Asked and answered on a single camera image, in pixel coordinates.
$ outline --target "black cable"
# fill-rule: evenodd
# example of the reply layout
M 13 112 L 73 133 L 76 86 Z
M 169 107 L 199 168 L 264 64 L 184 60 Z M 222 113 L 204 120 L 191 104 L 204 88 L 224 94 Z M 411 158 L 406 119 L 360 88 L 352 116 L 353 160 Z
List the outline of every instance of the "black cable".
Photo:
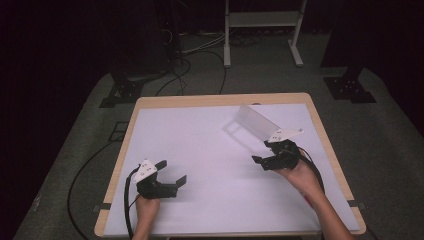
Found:
M 132 170 L 132 172 L 128 175 L 127 179 L 125 180 L 124 213 L 125 213 L 125 224 L 127 225 L 128 235 L 130 239 L 133 238 L 134 233 L 132 231 L 131 221 L 130 221 L 130 206 L 129 206 L 128 194 L 130 189 L 131 177 L 134 173 L 138 171 L 139 168 L 140 168 L 140 165 L 136 169 Z
M 73 216 L 72 216 L 72 212 L 71 212 L 71 195 L 72 195 L 72 190 L 74 188 L 75 182 L 77 181 L 79 175 L 81 174 L 81 172 L 84 170 L 84 168 L 100 153 L 102 152 L 105 148 L 107 148 L 109 145 L 111 145 L 112 143 L 116 142 L 116 140 L 118 140 L 119 138 L 116 138 L 112 141 L 109 141 L 106 145 L 104 145 L 102 148 L 100 148 L 97 152 L 95 152 L 85 163 L 84 165 L 80 168 L 80 170 L 78 171 L 77 175 L 75 175 L 71 187 L 69 188 L 68 191 L 68 199 L 66 201 L 66 207 L 67 207 L 67 211 L 68 211 L 68 216 L 69 219 L 71 220 L 72 226 L 75 228 L 75 230 L 78 232 L 78 234 L 83 238 L 88 240 L 88 238 L 84 235 L 84 233 L 81 231 L 81 229 L 79 229 L 78 225 L 76 224 Z
M 183 58 L 183 61 L 184 62 L 186 62 L 187 64 L 188 64 L 188 68 L 187 68 L 187 70 L 183 73 L 183 74 L 181 74 L 181 75 L 178 75 L 178 77 L 175 77 L 175 78 L 173 78 L 173 79 L 171 79 L 171 80 L 169 80 L 167 83 L 165 83 L 157 92 L 156 92 L 156 94 L 155 94 L 155 96 L 159 96 L 159 93 L 168 85 L 168 84 L 170 84 L 170 83 L 172 83 L 173 81 L 175 81 L 175 80 L 177 80 L 177 79 L 179 79 L 179 78 L 181 78 L 182 76 L 184 76 L 185 74 L 187 74 L 188 73 L 188 71 L 190 71 L 190 69 L 191 69 L 191 63 L 188 61 L 188 60 L 186 60 L 186 59 L 184 59 Z
M 209 53 L 209 54 L 213 54 L 213 55 L 217 56 L 219 58 L 219 60 L 221 61 L 222 67 L 224 69 L 224 77 L 223 77 L 223 80 L 222 80 L 222 83 L 221 83 L 221 87 L 219 89 L 219 94 L 221 95 L 222 94 L 222 89 L 224 88 L 225 80 L 227 78 L 227 69 L 224 66 L 224 60 L 222 59 L 222 57 L 219 54 L 214 53 L 214 52 L 211 52 L 211 51 L 195 51 L 195 52 L 192 52 L 192 53 L 187 53 L 186 56 L 193 55 L 193 54 L 198 54 L 198 53 Z

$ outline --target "human hand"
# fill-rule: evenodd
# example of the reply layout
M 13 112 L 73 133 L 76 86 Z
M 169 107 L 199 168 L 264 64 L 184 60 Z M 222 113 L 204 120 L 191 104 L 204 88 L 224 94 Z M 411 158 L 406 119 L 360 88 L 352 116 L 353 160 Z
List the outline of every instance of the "human hand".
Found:
M 297 190 L 306 196 L 314 196 L 323 193 L 315 173 L 303 161 L 299 161 L 297 166 L 291 169 L 277 169 L 276 173 L 285 177 Z
M 160 199 L 146 199 L 137 195 L 136 200 L 138 223 L 151 224 L 159 212 Z
M 138 221 L 133 239 L 148 239 L 156 215 L 159 212 L 159 207 L 160 199 L 146 199 L 141 195 L 137 195 L 136 208 Z

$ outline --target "floor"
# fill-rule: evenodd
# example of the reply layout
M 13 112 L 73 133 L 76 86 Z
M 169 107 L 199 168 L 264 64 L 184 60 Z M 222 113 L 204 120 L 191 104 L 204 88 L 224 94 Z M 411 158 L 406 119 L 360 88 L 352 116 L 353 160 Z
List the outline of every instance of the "floor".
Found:
M 323 78 L 344 69 L 321 69 L 329 34 L 301 34 L 304 66 L 295 66 L 289 35 L 255 36 L 231 48 L 232 66 L 223 68 L 222 45 L 186 56 L 176 74 L 147 83 L 141 96 L 307 92 L 311 95 L 365 222 L 379 239 L 421 239 L 424 235 L 424 140 L 391 98 L 382 80 L 364 70 L 359 81 L 377 103 L 334 100 Z M 184 36 L 183 48 L 211 41 L 210 36 Z M 99 108 L 113 86 L 109 74 L 99 79 L 40 189 L 15 239 L 100 239 L 93 229 L 120 142 L 109 142 L 119 121 L 129 121 L 134 104 Z M 366 233 L 357 239 L 373 239 Z

